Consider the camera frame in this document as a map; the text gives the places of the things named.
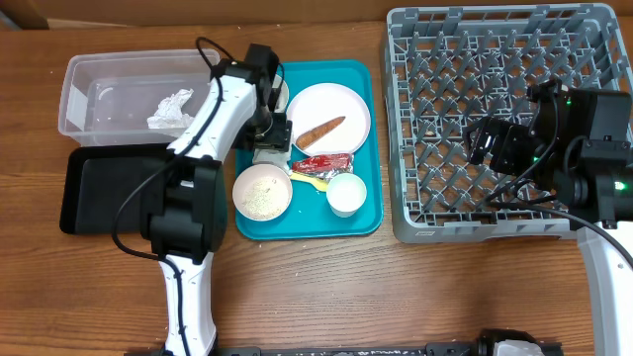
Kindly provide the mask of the orange carrot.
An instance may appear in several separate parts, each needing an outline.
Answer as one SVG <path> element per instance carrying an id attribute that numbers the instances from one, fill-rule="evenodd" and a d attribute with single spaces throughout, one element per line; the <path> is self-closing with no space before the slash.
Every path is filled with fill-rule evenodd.
<path id="1" fill-rule="evenodd" d="M 299 149 L 306 149 L 310 147 L 312 144 L 340 126 L 344 121 L 345 117 L 340 116 L 302 133 L 295 141 L 296 147 Z"/>

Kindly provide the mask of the pink bowl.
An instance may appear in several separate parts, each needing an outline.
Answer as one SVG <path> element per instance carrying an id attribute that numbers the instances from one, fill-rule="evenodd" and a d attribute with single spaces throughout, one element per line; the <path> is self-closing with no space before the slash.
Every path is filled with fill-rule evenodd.
<path id="1" fill-rule="evenodd" d="M 293 187 L 289 175 L 272 164 L 256 164 L 237 175 L 232 187 L 236 209 L 247 219 L 268 222 L 290 206 Z"/>

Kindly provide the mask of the red foil snack wrapper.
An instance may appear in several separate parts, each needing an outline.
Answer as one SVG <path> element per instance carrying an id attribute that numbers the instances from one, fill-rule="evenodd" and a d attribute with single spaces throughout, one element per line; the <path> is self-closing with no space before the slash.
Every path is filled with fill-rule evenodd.
<path id="1" fill-rule="evenodd" d="M 338 174 L 352 173 L 353 159 L 350 153 L 316 155 L 295 161 L 291 170 L 329 181 Z"/>

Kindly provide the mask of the white napkin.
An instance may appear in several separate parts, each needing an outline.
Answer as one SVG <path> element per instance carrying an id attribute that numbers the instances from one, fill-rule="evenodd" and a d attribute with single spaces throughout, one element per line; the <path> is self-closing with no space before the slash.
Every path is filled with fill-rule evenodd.
<path id="1" fill-rule="evenodd" d="M 292 174 L 289 166 L 291 159 L 291 149 L 279 151 L 274 149 L 255 149 L 252 164 L 271 164 L 282 169 L 287 175 Z"/>

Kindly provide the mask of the small white bowl with scraps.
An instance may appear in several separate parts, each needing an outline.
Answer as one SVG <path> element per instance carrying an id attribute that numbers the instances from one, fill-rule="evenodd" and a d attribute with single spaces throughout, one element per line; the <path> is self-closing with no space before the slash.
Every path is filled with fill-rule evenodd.
<path id="1" fill-rule="evenodd" d="M 275 113 L 283 113 L 286 111 L 289 103 L 290 91 L 288 84 L 282 81 L 282 78 L 279 74 L 276 74 L 272 88 L 277 94 Z"/>

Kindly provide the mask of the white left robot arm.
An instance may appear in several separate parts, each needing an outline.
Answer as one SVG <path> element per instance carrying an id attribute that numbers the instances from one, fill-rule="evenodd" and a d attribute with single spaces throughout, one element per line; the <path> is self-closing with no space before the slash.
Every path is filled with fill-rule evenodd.
<path id="1" fill-rule="evenodd" d="M 235 147 L 289 149 L 292 124 L 275 110 L 279 65 L 263 44 L 251 44 L 243 60 L 226 56 L 211 65 L 210 90 L 193 123 L 169 144 L 165 165 L 136 189 L 140 233 L 165 280 L 164 355 L 213 352 L 211 267 L 227 227 L 223 163 Z"/>

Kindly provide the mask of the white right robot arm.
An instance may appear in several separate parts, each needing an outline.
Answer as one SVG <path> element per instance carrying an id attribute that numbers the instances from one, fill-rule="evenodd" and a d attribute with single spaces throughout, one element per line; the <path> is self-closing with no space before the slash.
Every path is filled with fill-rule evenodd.
<path id="1" fill-rule="evenodd" d="M 587 268 L 597 355 L 632 352 L 632 97 L 553 79 L 527 91 L 528 125 L 484 117 L 463 130 L 467 160 L 512 181 L 485 198 L 499 210 L 565 206 Z"/>

